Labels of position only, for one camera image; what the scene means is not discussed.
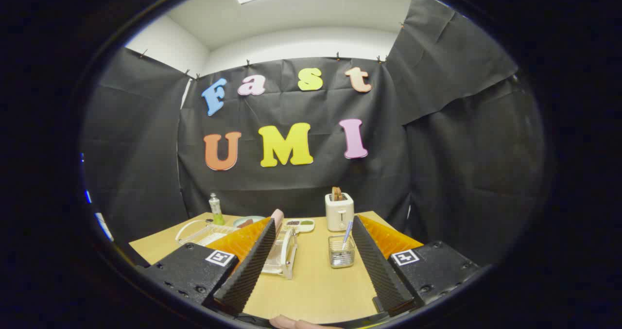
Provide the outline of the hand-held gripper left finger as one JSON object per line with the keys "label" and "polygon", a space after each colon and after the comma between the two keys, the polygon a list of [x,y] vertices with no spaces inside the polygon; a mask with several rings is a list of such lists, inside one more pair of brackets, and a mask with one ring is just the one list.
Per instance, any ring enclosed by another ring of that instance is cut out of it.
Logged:
{"label": "hand-held gripper left finger", "polygon": [[276,238],[277,221],[267,217],[207,246],[185,243],[141,273],[182,300],[239,315]]}

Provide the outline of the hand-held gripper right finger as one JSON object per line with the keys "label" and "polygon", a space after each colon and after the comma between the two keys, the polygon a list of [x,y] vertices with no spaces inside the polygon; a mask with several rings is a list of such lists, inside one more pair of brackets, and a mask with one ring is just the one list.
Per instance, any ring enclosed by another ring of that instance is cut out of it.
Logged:
{"label": "hand-held gripper right finger", "polygon": [[351,233],[389,316],[429,305],[481,271],[444,241],[421,243],[362,215],[355,216]]}

